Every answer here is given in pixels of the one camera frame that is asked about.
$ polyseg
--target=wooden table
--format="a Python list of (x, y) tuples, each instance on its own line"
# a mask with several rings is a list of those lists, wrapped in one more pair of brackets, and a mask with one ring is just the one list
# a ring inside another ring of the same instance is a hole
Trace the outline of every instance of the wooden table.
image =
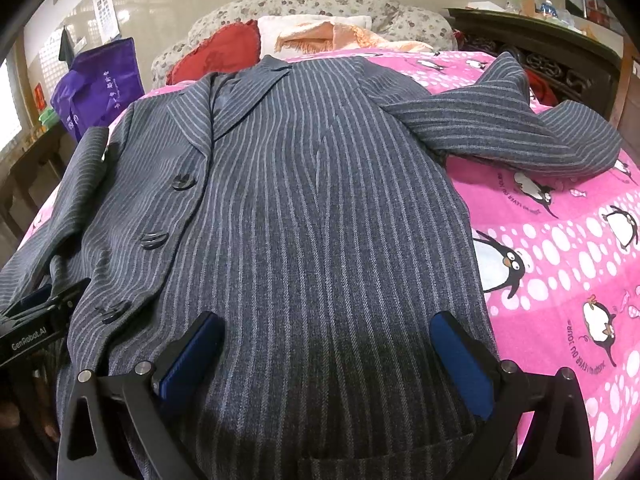
[(38, 170), (48, 164), (58, 180), (62, 179), (66, 166), (58, 153), (60, 140), (67, 131), (62, 122), (57, 122), (24, 152), (11, 166), (8, 176), (0, 186), (0, 218), (7, 225), (14, 237), (22, 240), (25, 230), (22, 229), (11, 216), (10, 208), (13, 204), (14, 193), (23, 200), (34, 218), (40, 206), (29, 192), (29, 188), (38, 176)]
[(568, 28), (508, 12), (449, 9), (452, 27), (464, 33), (463, 50), (492, 56), (511, 53), (551, 86), (559, 101), (581, 102), (608, 119), (621, 60), (599, 41)]

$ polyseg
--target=metal screw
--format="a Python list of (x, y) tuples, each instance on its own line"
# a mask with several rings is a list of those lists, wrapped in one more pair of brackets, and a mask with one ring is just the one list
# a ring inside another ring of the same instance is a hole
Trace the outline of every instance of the metal screw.
[(508, 359), (500, 362), (500, 368), (508, 374), (514, 374), (519, 370), (518, 365)]
[(151, 363), (149, 361), (140, 361), (135, 368), (138, 375), (144, 375), (151, 370)]
[(575, 372), (571, 370), (571, 368), (561, 368), (562, 377), (564, 377), (567, 381), (572, 381), (575, 379)]
[(91, 379), (91, 370), (82, 370), (78, 374), (78, 381), (80, 381), (81, 383), (85, 383), (89, 379)]

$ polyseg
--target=wooden furniture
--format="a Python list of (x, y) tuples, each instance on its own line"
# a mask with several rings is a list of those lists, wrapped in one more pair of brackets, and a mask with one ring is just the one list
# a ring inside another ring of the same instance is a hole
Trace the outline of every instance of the wooden furniture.
[(14, 195), (23, 200), (31, 213), (31, 218), (35, 218), (40, 210), (40, 206), (35, 203), (29, 192), (29, 188), (38, 176), (40, 166), (49, 164), (58, 180), (62, 179), (65, 173), (65, 164), (60, 158), (60, 140), (66, 135), (66, 129), (61, 122), (57, 122), (41, 136), (22, 154), (22, 156), (12, 165), (9, 175), (0, 184), (0, 218), (7, 225), (14, 237), (20, 242), (24, 237), (25, 230), (22, 229), (15, 218), (10, 213), (14, 203)]
[(559, 101), (571, 99), (609, 118), (620, 77), (620, 58), (609, 47), (549, 22), (490, 10), (449, 9), (462, 31), (462, 50), (511, 53), (544, 79)]
[(609, 123), (620, 132), (623, 149), (640, 164), (640, 52), (625, 38), (618, 92)]

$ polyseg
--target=gray striped blazer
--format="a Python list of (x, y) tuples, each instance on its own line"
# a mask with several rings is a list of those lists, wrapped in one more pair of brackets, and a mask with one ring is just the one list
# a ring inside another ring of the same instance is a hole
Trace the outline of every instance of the gray striped blazer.
[(468, 212), (437, 161), (589, 177), (613, 166), (618, 134), (574, 102), (534, 115), (508, 55), (433, 96), (359, 57), (267, 57), (212, 121), (226, 78), (130, 106), (104, 160), (108, 131), (87, 132), (52, 218), (0, 272), (0, 306), (91, 277), (59, 415), (78, 370), (127, 372), (201, 311), (222, 316), (181, 431), (210, 478), (442, 478), (476, 422), (428, 322), (447, 309), (495, 343)]

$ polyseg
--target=peach blanket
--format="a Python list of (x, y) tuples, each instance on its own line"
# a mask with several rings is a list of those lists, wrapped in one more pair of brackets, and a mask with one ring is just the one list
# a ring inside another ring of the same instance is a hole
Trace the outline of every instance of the peach blanket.
[(432, 52), (421, 41), (388, 41), (366, 28), (347, 23), (302, 23), (283, 30), (276, 40), (275, 50), (292, 48), (302, 54), (318, 54), (346, 48), (384, 48), (400, 52)]

